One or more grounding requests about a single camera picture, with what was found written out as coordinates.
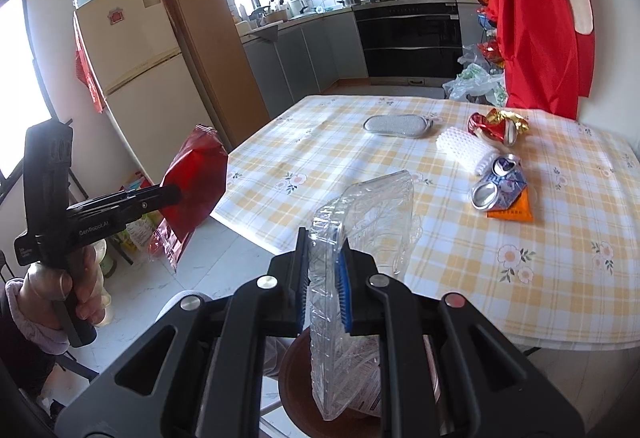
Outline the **person's left hand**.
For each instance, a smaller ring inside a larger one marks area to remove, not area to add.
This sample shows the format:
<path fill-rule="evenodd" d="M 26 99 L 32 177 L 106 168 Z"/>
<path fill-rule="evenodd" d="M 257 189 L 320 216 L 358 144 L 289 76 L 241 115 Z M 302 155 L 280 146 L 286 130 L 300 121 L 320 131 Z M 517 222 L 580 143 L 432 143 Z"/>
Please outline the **person's left hand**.
<path fill-rule="evenodd" d="M 60 330 L 62 325 L 53 302 L 66 299 L 70 291 L 74 291 L 78 299 L 77 317 L 93 325 L 101 324 L 106 315 L 108 295 L 104 292 L 103 274 L 93 246 L 82 251 L 82 271 L 76 280 L 65 270 L 32 264 L 17 294 L 17 303 L 27 320 Z"/>

